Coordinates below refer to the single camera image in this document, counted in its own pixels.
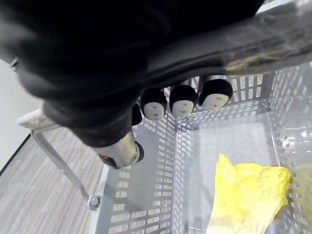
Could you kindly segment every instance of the gray wire basket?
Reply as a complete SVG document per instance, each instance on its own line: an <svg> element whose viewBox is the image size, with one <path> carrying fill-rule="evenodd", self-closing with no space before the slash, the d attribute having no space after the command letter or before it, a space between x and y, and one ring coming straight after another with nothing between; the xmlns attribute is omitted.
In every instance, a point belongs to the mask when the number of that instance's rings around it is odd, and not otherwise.
<svg viewBox="0 0 312 234"><path fill-rule="evenodd" d="M215 166L224 153L234 164L287 167L294 177L289 205L267 233L310 234L303 201L311 194L300 189L295 174L297 166L312 162L311 76L311 65L304 64L274 74L224 77L234 95L220 111L197 110L178 119L167 112L159 122L144 118L134 127L144 160L105 175L94 233L205 233ZM192 83L196 88L198 78Z"/></svg>

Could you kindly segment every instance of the metal bar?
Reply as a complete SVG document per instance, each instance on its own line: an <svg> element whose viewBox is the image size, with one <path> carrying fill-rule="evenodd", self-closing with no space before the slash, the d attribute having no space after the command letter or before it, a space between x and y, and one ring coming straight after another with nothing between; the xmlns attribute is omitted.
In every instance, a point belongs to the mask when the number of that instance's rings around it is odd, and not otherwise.
<svg viewBox="0 0 312 234"><path fill-rule="evenodd" d="M83 198L89 202L89 194L87 193L83 183L76 176L76 174L70 169L66 162L61 158L61 156L56 152L52 145L47 141L42 132L32 130L31 136L34 138L35 142L42 148L42 150L49 156L49 158L57 165L57 167L63 172L67 178L80 190Z"/></svg>

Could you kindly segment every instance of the yellow cloth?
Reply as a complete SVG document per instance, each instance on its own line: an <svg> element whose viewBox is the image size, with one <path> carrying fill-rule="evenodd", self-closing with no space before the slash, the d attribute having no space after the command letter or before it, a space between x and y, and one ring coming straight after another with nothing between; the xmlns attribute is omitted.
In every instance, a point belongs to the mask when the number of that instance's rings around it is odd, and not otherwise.
<svg viewBox="0 0 312 234"><path fill-rule="evenodd" d="M288 204L290 179L284 167L232 165L220 154L206 234L264 234L280 208Z"/></svg>

